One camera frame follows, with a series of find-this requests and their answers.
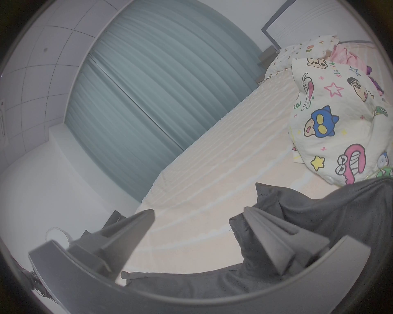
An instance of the pink star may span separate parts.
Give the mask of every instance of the pink star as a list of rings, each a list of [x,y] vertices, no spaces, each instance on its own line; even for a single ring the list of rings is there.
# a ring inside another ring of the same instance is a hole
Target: pink star
[[[340,90],[344,89],[344,87],[338,87],[335,83],[332,83],[332,85],[326,86],[324,89],[330,92],[330,97],[333,97],[334,95],[342,97]]]

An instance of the yellow cartoon eye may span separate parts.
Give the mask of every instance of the yellow cartoon eye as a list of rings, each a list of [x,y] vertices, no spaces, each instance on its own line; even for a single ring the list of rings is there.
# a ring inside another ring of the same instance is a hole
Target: yellow cartoon eye
[[[318,131],[319,131],[321,134],[326,134],[326,133],[327,133],[327,128],[326,128],[324,125],[320,125],[320,126],[318,127]]]
[[[323,115],[317,115],[317,123],[322,124],[323,123]]]

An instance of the blue star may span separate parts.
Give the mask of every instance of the blue star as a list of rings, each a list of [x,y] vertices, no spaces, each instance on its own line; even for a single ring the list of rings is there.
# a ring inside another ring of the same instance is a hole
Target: blue star
[[[355,73],[356,73],[356,76],[361,76],[361,75],[358,73],[358,69],[355,69],[355,68],[353,68],[353,67],[351,67],[351,66],[349,66],[349,69],[350,69],[352,72],[355,72]]]

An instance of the headboard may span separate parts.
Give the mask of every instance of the headboard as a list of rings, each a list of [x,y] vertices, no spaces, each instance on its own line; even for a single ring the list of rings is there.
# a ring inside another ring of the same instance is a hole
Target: headboard
[[[277,50],[321,35],[336,34],[340,42],[370,42],[366,31],[337,0],[288,0],[262,32]]]

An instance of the cartoon eye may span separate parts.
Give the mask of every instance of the cartoon eye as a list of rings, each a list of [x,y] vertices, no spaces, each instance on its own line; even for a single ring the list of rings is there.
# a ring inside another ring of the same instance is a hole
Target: cartoon eye
[[[345,165],[339,165],[337,168],[336,168],[336,174],[338,174],[338,175],[343,175],[344,173],[345,173],[345,170],[347,169],[347,167],[345,166]]]
[[[344,165],[348,161],[348,157],[346,155],[338,156],[337,163],[339,165]]]
[[[326,133],[327,133],[327,128],[326,128],[324,125],[320,125],[320,126],[318,127],[318,131],[319,131],[321,134],[326,134]]]
[[[322,124],[323,123],[323,115],[317,115],[317,123]]]

